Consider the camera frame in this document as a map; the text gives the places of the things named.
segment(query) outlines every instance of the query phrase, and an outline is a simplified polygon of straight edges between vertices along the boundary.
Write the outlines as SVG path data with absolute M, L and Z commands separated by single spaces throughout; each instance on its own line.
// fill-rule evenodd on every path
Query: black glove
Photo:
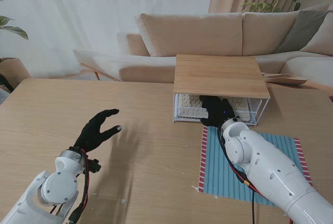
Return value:
M 208 95 L 200 95 L 199 99 L 202 101 L 202 108 L 207 109 L 208 112 L 208 119 L 200 119 L 203 125 L 218 127 L 226 120 L 235 117 L 234 110 L 227 99 L 221 100 L 217 96 Z
M 100 132 L 100 126 L 109 116 L 118 114 L 118 109 L 107 109 L 94 116 L 82 129 L 82 132 L 74 144 L 74 148 L 82 148 L 87 152 L 99 147 L 103 141 L 111 138 L 121 131 L 121 126 L 114 126 L 112 129 Z

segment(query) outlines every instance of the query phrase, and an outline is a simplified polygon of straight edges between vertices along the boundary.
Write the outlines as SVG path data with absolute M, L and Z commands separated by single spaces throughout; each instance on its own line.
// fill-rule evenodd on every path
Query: sofa armrest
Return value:
M 119 52 L 126 55 L 150 56 L 140 34 L 118 33 Z

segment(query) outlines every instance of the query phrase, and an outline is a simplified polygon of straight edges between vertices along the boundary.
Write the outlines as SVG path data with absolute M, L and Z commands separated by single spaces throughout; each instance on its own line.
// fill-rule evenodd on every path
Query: white curtain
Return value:
M 4 0 L 0 15 L 15 19 L 29 40 L 0 30 L 0 57 L 18 57 L 33 77 L 76 73 L 74 49 L 118 51 L 117 32 L 137 32 L 140 13 L 204 14 L 210 0 Z

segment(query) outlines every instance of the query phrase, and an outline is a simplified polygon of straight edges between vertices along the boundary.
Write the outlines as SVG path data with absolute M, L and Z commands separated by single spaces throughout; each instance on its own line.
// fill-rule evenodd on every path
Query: beige sofa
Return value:
M 333 5 L 309 9 L 331 10 Z M 193 54 L 253 56 L 262 72 L 295 74 L 333 86 L 330 50 L 274 54 L 297 15 L 298 12 L 141 14 L 136 17 L 140 34 L 118 34 L 121 54 L 76 50 L 75 55 L 80 63 L 120 81 L 173 83 L 176 54 Z

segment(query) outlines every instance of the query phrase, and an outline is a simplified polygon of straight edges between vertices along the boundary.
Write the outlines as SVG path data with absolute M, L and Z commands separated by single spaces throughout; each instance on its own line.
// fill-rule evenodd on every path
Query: blue mat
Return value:
M 303 150 L 298 138 L 259 133 L 267 141 L 285 153 L 305 175 L 312 185 L 308 167 L 305 162 Z M 201 150 L 201 166 L 199 177 L 199 191 L 214 196 L 228 197 L 250 202 L 251 190 L 241 183 L 231 170 L 217 139 L 215 127 L 204 127 Z M 273 203 L 255 194 L 255 202 L 274 206 Z

